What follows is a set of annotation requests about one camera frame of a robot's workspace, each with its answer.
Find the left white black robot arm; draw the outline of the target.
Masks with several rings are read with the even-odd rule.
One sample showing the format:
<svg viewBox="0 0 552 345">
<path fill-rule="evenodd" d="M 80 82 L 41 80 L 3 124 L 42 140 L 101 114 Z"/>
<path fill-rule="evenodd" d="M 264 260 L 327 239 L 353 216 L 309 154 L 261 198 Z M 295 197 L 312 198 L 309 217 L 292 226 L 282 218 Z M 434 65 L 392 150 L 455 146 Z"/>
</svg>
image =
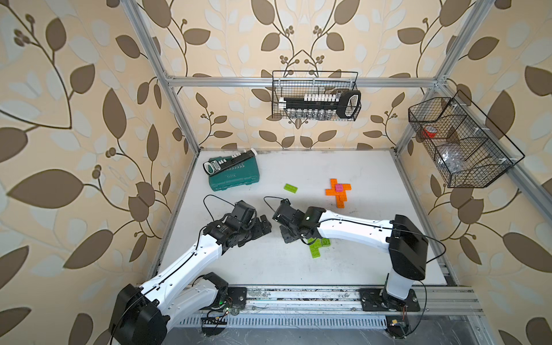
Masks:
<svg viewBox="0 0 552 345">
<path fill-rule="evenodd" d="M 124 287 L 116 297 L 109 324 L 109 343 L 161 344 L 169 331 L 197 311 L 227 313 L 233 300 L 229 284 L 204 269 L 233 247 L 269 234 L 265 215 L 244 201 L 198 233 L 191 248 L 140 286 Z"/>
</svg>

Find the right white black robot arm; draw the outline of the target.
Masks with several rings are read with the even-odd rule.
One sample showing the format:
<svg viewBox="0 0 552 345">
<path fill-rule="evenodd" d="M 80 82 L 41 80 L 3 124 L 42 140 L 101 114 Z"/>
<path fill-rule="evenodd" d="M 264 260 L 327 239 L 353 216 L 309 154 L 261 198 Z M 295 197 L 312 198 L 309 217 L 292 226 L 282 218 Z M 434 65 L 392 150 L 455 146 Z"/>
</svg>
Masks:
<svg viewBox="0 0 552 345">
<path fill-rule="evenodd" d="M 424 311 L 412 289 L 425 280 L 429 242 L 437 239 L 423 234 L 406 216 L 392 220 L 370 220 L 344 216 L 311 206 L 303 212 L 287 199 L 280 201 L 273 214 L 286 243 L 308 239 L 340 239 L 381 250 L 389 254 L 391 269 L 383 288 L 359 291 L 364 311 Z"/>
</svg>

